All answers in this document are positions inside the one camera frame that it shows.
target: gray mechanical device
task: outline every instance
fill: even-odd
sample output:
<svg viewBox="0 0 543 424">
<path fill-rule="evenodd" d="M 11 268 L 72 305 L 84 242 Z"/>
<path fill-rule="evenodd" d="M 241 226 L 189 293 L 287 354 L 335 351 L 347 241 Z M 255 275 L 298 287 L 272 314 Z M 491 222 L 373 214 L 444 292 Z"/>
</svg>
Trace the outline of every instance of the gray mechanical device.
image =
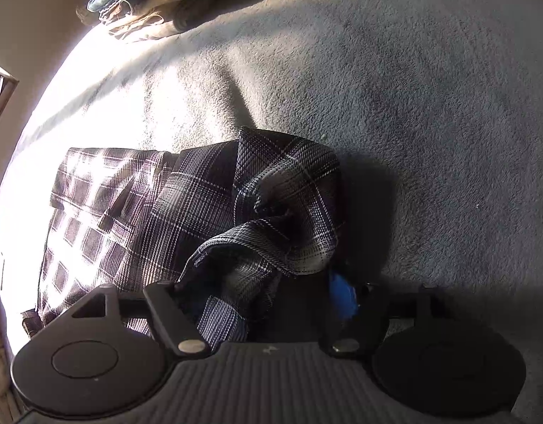
<svg viewBox="0 0 543 424">
<path fill-rule="evenodd" d="M 16 356 L 22 424 L 516 423 L 525 380 L 500 335 L 455 319 L 431 293 L 364 294 L 320 342 L 223 342 L 211 350 L 172 283 L 101 286 Z M 148 319 L 154 338 L 125 328 Z M 386 336 L 391 318 L 414 327 Z"/>
</svg>

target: beige wall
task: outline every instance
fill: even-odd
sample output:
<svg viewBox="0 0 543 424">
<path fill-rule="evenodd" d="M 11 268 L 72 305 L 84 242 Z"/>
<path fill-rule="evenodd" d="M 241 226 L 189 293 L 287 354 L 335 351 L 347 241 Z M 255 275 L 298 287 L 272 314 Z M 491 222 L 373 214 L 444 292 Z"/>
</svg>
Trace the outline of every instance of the beige wall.
<svg viewBox="0 0 543 424">
<path fill-rule="evenodd" d="M 0 183 L 30 114 L 63 59 L 84 35 L 84 0 L 0 0 L 0 66 L 19 80 L 0 118 Z"/>
</svg>

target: fleece blanket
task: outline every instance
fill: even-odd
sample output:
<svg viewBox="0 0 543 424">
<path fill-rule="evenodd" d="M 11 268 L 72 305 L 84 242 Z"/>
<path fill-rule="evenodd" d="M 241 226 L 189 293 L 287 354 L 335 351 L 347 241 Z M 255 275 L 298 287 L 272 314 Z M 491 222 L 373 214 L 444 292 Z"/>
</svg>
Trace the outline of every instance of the fleece blanket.
<svg viewBox="0 0 543 424">
<path fill-rule="evenodd" d="M 224 0 L 158 42 L 93 29 L 0 188 L 7 313 L 34 304 L 69 147 L 178 152 L 244 125 L 331 146 L 353 278 L 440 286 L 501 332 L 527 363 L 514 412 L 543 423 L 542 0 Z"/>
</svg>

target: plaid garment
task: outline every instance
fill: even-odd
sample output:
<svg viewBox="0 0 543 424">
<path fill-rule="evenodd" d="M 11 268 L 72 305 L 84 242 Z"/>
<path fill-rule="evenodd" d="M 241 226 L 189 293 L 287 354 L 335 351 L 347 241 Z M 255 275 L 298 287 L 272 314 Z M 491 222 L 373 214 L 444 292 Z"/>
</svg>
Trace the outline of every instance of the plaid garment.
<svg viewBox="0 0 543 424">
<path fill-rule="evenodd" d="M 327 266 L 339 201 L 334 153 L 278 132 L 243 128 L 179 155 L 71 148 L 52 190 L 38 315 L 47 325 L 103 283 L 136 292 L 173 280 L 209 344 L 244 340 L 282 275 Z"/>
</svg>

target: bed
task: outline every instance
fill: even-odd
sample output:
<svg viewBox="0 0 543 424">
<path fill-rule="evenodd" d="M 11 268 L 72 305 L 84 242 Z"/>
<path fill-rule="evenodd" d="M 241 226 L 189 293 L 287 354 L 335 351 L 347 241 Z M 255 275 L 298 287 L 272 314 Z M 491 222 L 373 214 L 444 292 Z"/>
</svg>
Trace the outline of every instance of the bed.
<svg viewBox="0 0 543 424">
<path fill-rule="evenodd" d="M 543 0 L 223 0 L 198 28 L 64 62 L 0 188 L 14 352 L 69 147 L 179 151 L 242 126 L 331 146 L 359 282 L 442 287 L 523 353 L 543 422 Z"/>
</svg>

